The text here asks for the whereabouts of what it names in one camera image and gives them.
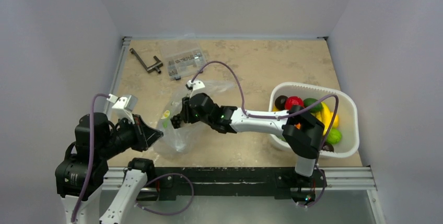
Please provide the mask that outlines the dark fake grapes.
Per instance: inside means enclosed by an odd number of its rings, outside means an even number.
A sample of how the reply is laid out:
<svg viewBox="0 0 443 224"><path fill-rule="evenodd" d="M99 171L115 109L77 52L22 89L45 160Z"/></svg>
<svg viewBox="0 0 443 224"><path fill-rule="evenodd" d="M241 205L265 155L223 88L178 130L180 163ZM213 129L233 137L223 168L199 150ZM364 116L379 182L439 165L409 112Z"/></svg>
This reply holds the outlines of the dark fake grapes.
<svg viewBox="0 0 443 224"><path fill-rule="evenodd" d="M170 122L174 129L179 129L183 123L183 119L180 114L176 114L171 117Z"/></svg>

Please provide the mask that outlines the clear plastic bag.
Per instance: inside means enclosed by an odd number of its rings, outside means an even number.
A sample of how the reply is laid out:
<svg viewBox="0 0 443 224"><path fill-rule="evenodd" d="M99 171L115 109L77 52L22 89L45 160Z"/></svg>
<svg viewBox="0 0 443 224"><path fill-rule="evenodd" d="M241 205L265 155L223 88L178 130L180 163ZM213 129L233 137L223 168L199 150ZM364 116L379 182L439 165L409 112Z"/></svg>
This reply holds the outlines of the clear plastic bag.
<svg viewBox="0 0 443 224"><path fill-rule="evenodd" d="M181 155L191 151L199 141L205 125L188 107L190 95L191 91L182 87L166 103L156 126L163 137L155 142L155 152L164 156Z"/></svg>

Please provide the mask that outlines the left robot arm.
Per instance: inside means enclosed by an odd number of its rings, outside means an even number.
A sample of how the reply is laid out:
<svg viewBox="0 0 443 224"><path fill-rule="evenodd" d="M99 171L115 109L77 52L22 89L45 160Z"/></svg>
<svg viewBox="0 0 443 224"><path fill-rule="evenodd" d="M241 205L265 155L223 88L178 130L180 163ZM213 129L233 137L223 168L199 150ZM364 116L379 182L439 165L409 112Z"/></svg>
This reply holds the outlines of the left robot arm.
<svg viewBox="0 0 443 224"><path fill-rule="evenodd" d="M55 170L56 190L65 208L67 223L121 223L124 208L110 217L99 216L99 197L108 160L133 149L146 151L163 132L146 125L141 116L113 124L104 113L84 115L75 127L75 141Z"/></svg>

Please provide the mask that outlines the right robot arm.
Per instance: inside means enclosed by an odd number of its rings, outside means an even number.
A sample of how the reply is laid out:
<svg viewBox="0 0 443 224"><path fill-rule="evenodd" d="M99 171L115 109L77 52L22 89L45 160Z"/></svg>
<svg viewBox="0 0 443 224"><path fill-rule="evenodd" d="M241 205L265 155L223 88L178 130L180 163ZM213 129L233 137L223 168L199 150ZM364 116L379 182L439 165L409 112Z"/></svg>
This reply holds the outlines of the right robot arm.
<svg viewBox="0 0 443 224"><path fill-rule="evenodd" d="M182 98L180 120L202 122L218 133L257 132L283 138L297 155L294 181L301 186L314 178L314 167L322 148L324 124L296 105L278 112L243 112L234 106L219 106L205 93Z"/></svg>

